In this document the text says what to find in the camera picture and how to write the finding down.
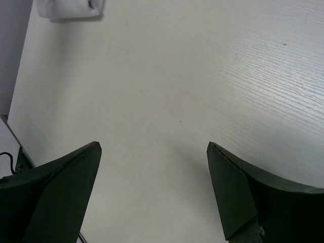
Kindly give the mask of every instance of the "black cable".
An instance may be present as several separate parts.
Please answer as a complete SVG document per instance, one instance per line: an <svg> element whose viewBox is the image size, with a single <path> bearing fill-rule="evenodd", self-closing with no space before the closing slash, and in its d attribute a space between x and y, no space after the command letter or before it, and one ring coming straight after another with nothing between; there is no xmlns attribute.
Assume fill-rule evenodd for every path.
<svg viewBox="0 0 324 243"><path fill-rule="evenodd" d="M14 170L14 158L12 157L12 155L10 153L7 153L7 152L0 153L0 155L3 155L3 154L6 154L6 155L9 156L9 158L10 158L10 169L11 169L11 173L13 175L16 175L17 172L15 172L15 170Z"/></svg>

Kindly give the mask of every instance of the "white cloth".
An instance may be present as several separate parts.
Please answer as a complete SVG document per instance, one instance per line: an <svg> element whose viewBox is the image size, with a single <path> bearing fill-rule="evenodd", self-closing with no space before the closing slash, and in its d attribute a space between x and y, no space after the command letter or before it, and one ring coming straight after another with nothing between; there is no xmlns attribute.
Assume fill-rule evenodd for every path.
<svg viewBox="0 0 324 243"><path fill-rule="evenodd" d="M92 17L101 14L104 0L36 0L38 15L48 19Z"/></svg>

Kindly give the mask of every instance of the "white table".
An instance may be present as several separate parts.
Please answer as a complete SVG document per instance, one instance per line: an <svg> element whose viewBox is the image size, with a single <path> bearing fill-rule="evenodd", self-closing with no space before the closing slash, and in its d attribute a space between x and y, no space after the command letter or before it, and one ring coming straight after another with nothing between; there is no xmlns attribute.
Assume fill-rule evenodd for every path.
<svg viewBox="0 0 324 243"><path fill-rule="evenodd" d="M97 140L89 243L224 242L206 148L324 187L324 2L33 6L9 125L36 165Z"/></svg>

